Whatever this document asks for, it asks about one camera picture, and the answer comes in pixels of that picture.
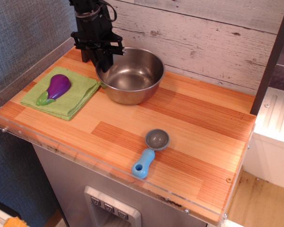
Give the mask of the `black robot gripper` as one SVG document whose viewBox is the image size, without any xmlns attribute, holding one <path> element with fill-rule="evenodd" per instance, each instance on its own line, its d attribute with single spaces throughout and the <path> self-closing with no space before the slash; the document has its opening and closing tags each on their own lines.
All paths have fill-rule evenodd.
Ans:
<svg viewBox="0 0 284 227">
<path fill-rule="evenodd" d="M 81 49 L 83 62 L 92 61 L 95 67 L 107 72 L 113 65 L 113 54 L 122 55 L 123 38 L 113 33 L 117 19 L 110 4 L 73 4 L 77 31 L 71 33 L 75 47 Z"/>
</svg>

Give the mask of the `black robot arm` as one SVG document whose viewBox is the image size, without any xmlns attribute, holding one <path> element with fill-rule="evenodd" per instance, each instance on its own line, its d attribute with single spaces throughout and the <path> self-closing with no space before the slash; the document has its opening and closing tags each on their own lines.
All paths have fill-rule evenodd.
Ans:
<svg viewBox="0 0 284 227">
<path fill-rule="evenodd" d="M 71 0 L 77 31 L 71 33 L 74 46 L 81 50 L 82 60 L 91 60 L 94 66 L 107 72 L 114 64 L 113 55 L 123 55 L 123 38 L 115 34 L 112 23 L 116 10 L 104 0 Z"/>
</svg>

